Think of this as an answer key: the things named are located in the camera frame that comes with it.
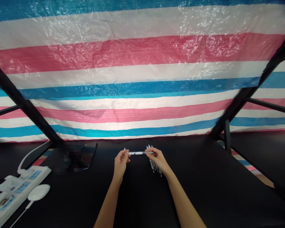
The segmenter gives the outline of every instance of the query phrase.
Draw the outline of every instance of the white mouse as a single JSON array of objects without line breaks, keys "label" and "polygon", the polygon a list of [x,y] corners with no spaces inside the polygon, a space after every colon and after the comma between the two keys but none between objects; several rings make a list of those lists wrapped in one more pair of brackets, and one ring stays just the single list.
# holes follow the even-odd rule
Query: white mouse
[{"label": "white mouse", "polygon": [[46,196],[49,190],[50,190],[49,185],[38,185],[30,192],[30,194],[28,195],[28,200],[30,201],[40,200]]}]

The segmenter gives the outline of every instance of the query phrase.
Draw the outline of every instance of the white power strip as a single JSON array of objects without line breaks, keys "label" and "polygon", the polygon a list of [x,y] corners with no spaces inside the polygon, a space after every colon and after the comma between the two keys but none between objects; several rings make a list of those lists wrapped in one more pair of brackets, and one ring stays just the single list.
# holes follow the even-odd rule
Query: white power strip
[{"label": "white power strip", "polygon": [[11,217],[11,215],[18,209],[18,207],[27,199],[29,193],[49,175],[51,169],[47,166],[31,166],[32,175],[28,178],[21,178],[23,183],[17,188],[13,189],[13,195],[2,209],[0,209],[0,227]]}]

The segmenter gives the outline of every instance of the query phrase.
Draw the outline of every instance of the plastic tarp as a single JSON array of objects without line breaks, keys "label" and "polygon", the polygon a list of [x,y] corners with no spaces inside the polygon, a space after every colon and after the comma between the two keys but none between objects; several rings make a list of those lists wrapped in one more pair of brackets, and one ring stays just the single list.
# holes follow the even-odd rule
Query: plastic tarp
[{"label": "plastic tarp", "polygon": [[[0,67],[66,140],[205,134],[284,39],[285,0],[0,1]],[[285,62],[254,97],[285,106]],[[247,104],[231,123],[268,129],[285,114]],[[0,116],[0,142],[46,139]]]}]

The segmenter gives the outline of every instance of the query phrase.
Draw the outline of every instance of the pink stripe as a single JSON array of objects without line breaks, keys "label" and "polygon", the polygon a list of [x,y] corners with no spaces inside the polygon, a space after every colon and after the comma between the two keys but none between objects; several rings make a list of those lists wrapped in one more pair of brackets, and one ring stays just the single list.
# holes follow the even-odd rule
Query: pink stripe
[{"label": "pink stripe", "polygon": [[6,74],[167,63],[269,60],[285,35],[162,36],[0,50]]},{"label": "pink stripe", "polygon": [[39,166],[41,165],[41,163],[43,163],[43,161],[45,160],[45,158],[39,158],[37,161],[35,161],[32,165],[36,165]]},{"label": "pink stripe", "polygon": [[17,109],[15,111],[6,113],[0,116],[0,119],[12,119],[12,118],[20,118],[20,117],[27,117],[21,109]]},{"label": "pink stripe", "polygon": [[[272,103],[272,104],[275,104],[275,105],[281,105],[281,106],[284,106],[285,107],[285,98],[264,98],[264,99],[258,99],[260,101],[265,101],[265,102],[268,102],[268,103]],[[253,110],[272,110],[270,108],[266,108],[266,107],[263,107],[263,106],[260,106],[260,105],[257,105],[257,104],[253,104],[253,103],[250,103],[250,102],[247,102],[243,109],[253,109]]]},{"label": "pink stripe", "polygon": [[132,121],[183,118],[225,110],[231,99],[207,104],[154,109],[102,109],[102,110],[55,110],[37,107],[44,116],[80,123],[122,123]]},{"label": "pink stripe", "polygon": [[256,169],[254,166],[247,166],[246,168],[247,168],[249,171],[253,171],[253,170]]}]

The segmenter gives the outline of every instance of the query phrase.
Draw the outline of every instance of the finger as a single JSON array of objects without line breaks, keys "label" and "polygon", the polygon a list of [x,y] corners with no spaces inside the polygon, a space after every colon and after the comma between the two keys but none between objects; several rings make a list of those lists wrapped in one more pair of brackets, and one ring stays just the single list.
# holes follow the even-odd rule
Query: finger
[{"label": "finger", "polygon": [[156,149],[154,147],[148,148],[145,151],[153,151],[154,155],[156,155],[156,157],[161,153],[161,151],[159,149]]},{"label": "finger", "polygon": [[121,150],[116,157],[120,157],[121,158],[121,156],[124,155],[124,153],[126,151],[129,151],[129,150]]},{"label": "finger", "polygon": [[153,161],[156,161],[156,160],[158,159],[157,157],[153,156],[153,155],[150,154],[150,153],[146,153],[146,155],[147,155],[147,157],[148,157],[149,159],[151,159],[151,160],[153,160]]},{"label": "finger", "polygon": [[126,163],[129,157],[129,151],[126,151],[124,154],[123,162]]}]

